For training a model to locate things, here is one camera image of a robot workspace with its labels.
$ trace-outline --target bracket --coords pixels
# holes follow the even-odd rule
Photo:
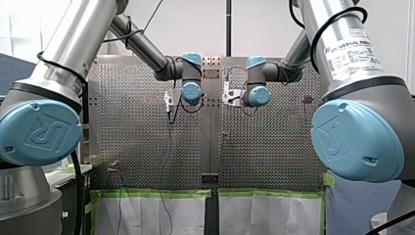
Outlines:
[[[179,101],[180,101],[180,93],[181,93],[181,89],[180,88],[174,88],[174,89],[168,89],[164,92],[164,102],[165,102],[165,106],[166,112],[171,112],[172,110],[174,110],[173,108],[175,106],[179,105]]]
[[[230,81],[223,82],[222,103],[228,106],[245,107],[243,97],[246,90],[229,89]]]

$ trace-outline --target label sticker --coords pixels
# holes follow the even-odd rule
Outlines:
[[[364,29],[350,29],[349,38],[324,49],[335,80],[346,80],[356,71],[381,70],[382,66]]]

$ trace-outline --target metal pole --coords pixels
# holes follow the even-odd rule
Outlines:
[[[121,37],[128,33],[126,31],[128,24],[128,16],[121,14],[114,17],[110,31],[117,37]],[[136,30],[139,30],[139,28],[131,22],[131,31]],[[164,54],[142,32],[130,36],[127,47],[155,72],[163,70],[167,65],[167,59],[164,57]]]
[[[226,57],[232,56],[232,0],[226,0]]]

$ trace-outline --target wire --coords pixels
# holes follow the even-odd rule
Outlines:
[[[321,37],[321,35],[324,33],[324,31],[333,23],[335,22],[339,17],[341,17],[342,15],[348,13],[348,12],[360,12],[361,14],[363,14],[363,20],[362,23],[364,24],[367,21],[368,18],[368,13],[364,8],[361,7],[349,7],[347,9],[344,9],[336,14],[334,14],[333,16],[331,16],[329,18],[329,20],[327,20],[315,33],[314,38],[312,39],[312,43],[311,43],[311,50],[310,50],[310,59],[311,59],[311,64],[314,67],[314,69],[318,71],[318,67],[317,64],[315,62],[315,50],[317,48],[317,43]]]
[[[161,5],[161,3],[162,3],[163,1],[164,1],[164,0],[160,0],[159,4],[157,5],[156,9],[154,10],[154,12],[153,12],[152,16],[151,16],[151,17],[149,18],[149,20],[147,21],[147,24],[146,24],[146,26],[144,27],[143,32],[145,32],[145,31],[147,30],[147,27],[149,26],[150,22],[153,20],[153,17],[156,15],[156,12],[159,10],[159,7],[160,7],[160,5]]]
[[[82,97],[83,95],[86,94],[86,92],[88,91],[88,83],[86,82],[85,78],[83,78],[83,76],[81,74],[79,74],[77,71],[75,71],[71,68],[62,66],[62,65],[60,65],[56,62],[46,60],[45,58],[43,58],[43,51],[37,53],[37,59],[39,59],[39,61],[41,61],[45,64],[49,64],[51,66],[54,66],[54,67],[59,68],[61,70],[67,71],[67,72],[71,73],[72,75],[76,76],[76,78],[78,80],[80,80],[80,82],[82,83],[82,92],[80,93],[78,98],[80,98],[80,97]]]
[[[126,29],[126,33],[125,34],[131,33],[131,29],[132,29],[132,20],[131,20],[131,17],[130,16],[127,16],[127,18],[128,18],[128,23],[127,23],[127,29]],[[128,47],[129,39],[130,39],[130,37],[127,37],[125,39],[125,49],[127,49],[127,50],[129,49],[129,47]]]
[[[116,235],[119,234],[119,228],[121,227],[121,221],[122,221],[121,198],[122,198],[122,187],[119,189],[119,197],[118,197],[119,217],[118,217],[118,226],[116,228]]]
[[[147,27],[149,26],[149,24],[150,24],[150,22],[152,21],[153,17],[156,15],[156,12],[158,11],[158,9],[159,9],[159,7],[160,7],[160,5],[161,5],[161,3],[162,3],[163,1],[164,1],[164,0],[161,0],[161,1],[159,2],[159,4],[157,5],[157,8],[154,10],[153,14],[150,16],[149,20],[147,21],[147,24],[146,24],[146,26],[144,27],[144,29],[138,29],[138,30],[135,30],[135,31],[130,32],[130,33],[127,33],[127,34],[125,34],[125,35],[123,35],[123,36],[121,36],[121,37],[111,38],[111,39],[106,39],[106,40],[104,40],[104,41],[103,41],[103,43],[107,43],[107,42],[115,42],[115,41],[119,41],[119,40],[122,40],[122,39],[126,39],[126,40],[125,40],[125,47],[127,47],[127,45],[128,45],[128,40],[129,40],[129,38],[130,38],[131,36],[133,36],[134,34],[139,33],[139,32],[140,32],[140,33],[144,33],[144,32],[147,30]],[[131,18],[130,18],[130,17],[128,17],[128,24],[127,24],[127,28],[129,28],[129,30],[127,30],[127,31],[131,31],[131,26],[132,26]]]
[[[121,199],[122,199],[122,189],[126,188],[125,179],[122,176],[122,173],[119,169],[119,166],[116,169],[116,172],[119,174],[119,178],[121,179],[121,187],[119,188],[119,196],[118,196],[118,210],[119,210],[119,217],[118,217],[118,225],[116,228],[116,235],[119,234],[119,228],[121,227],[122,221],[122,208],[121,208]]]
[[[168,161],[171,159],[171,152],[172,152],[172,148],[173,148],[173,137],[171,135],[171,127],[172,127],[173,123],[170,123],[168,128],[168,138],[169,138],[169,147],[168,147],[168,155],[167,158],[165,158],[164,163],[161,166],[161,175],[160,175],[160,179],[159,179],[159,194],[161,197],[161,202],[162,202],[162,206],[164,207],[165,212],[168,215],[168,221],[170,222],[170,232],[168,233],[169,235],[173,234],[173,219],[171,217],[171,213],[167,208],[167,205],[165,204],[165,200],[164,200],[164,196],[162,195],[162,191],[161,191],[161,184],[162,184],[162,176],[165,170],[165,166],[167,165]]]
[[[104,40],[104,41],[103,41],[103,43],[107,43],[107,42],[115,42],[115,41],[119,41],[119,40],[122,40],[122,39],[127,39],[127,38],[129,38],[130,36],[132,36],[132,35],[134,35],[134,34],[136,34],[136,33],[142,32],[142,31],[143,31],[143,29],[138,29],[138,30],[133,31],[133,32],[131,32],[131,33],[125,34],[125,35],[123,35],[123,36],[121,36],[121,37],[111,38],[111,39],[106,39],[106,40]]]
[[[70,153],[73,162],[73,168],[75,170],[76,180],[76,219],[73,234],[80,234],[83,218],[83,200],[84,200],[84,183],[82,179],[82,171],[80,169],[80,163],[77,158],[76,151]]]
[[[248,116],[248,117],[251,117],[251,116],[253,116],[257,111],[258,111],[258,107],[254,107],[254,108],[252,108],[254,111],[250,114],[250,113],[247,113],[246,112],[246,109],[242,109],[242,112],[246,115],[246,116]]]
[[[174,117],[173,120],[171,120],[171,112],[167,113],[167,117],[168,117],[168,124],[175,124],[176,123],[176,119],[177,119],[177,114],[179,113],[179,105],[176,106],[176,111],[174,112]]]
[[[242,67],[231,67],[229,70],[227,70],[227,71],[226,71],[226,74],[225,74],[225,81],[229,81],[229,73],[230,73],[233,69],[239,69],[239,70],[242,70],[242,71],[247,71],[247,69],[242,68]]]
[[[413,216],[415,216],[415,211],[408,212],[408,213],[406,213],[406,214],[404,214],[404,215],[402,215],[398,218],[395,218],[395,219],[393,219],[393,220],[391,220],[391,221],[389,221],[389,222],[387,222],[387,223],[371,230],[370,232],[366,233],[366,235],[379,235],[379,232],[381,232],[381,231],[383,231],[383,230],[385,230],[389,227],[392,227],[395,224],[400,223],[403,220],[406,220],[406,219],[408,219],[410,217],[413,217]]]
[[[304,23],[301,23],[299,19],[296,17],[296,14],[294,13],[294,6],[293,6],[293,0],[288,1],[289,8],[290,8],[290,15],[291,18],[293,18],[293,21],[300,27],[305,28]]]

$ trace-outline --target white wall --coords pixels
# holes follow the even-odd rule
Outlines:
[[[401,77],[409,76],[411,1],[361,0],[360,3],[369,12],[366,28],[385,71]],[[165,54],[198,51],[223,55],[225,3],[225,0],[165,0],[147,35]],[[130,1],[126,14],[143,27],[157,4],[156,0]],[[233,56],[284,57],[300,33],[289,15],[288,0],[233,0],[232,12]],[[121,43],[110,46],[109,51],[130,55]]]
[[[0,53],[36,62],[61,19],[69,0],[0,0]],[[131,0],[126,10],[144,27],[159,0]],[[385,71],[412,77],[415,55],[412,0],[362,0],[369,11],[368,34]],[[198,51],[225,54],[225,0],[164,0],[146,34],[166,55]],[[300,29],[288,11],[288,0],[233,0],[233,56],[283,57]],[[102,54],[131,55],[121,43]]]
[[[0,0],[0,53],[37,63],[70,0]],[[107,54],[107,45],[100,50]]]
[[[158,3],[159,0],[131,0],[125,14],[144,28]],[[166,55],[188,51],[224,54],[225,3],[224,0],[164,0],[146,35]],[[111,43],[109,53],[131,55],[121,43]]]

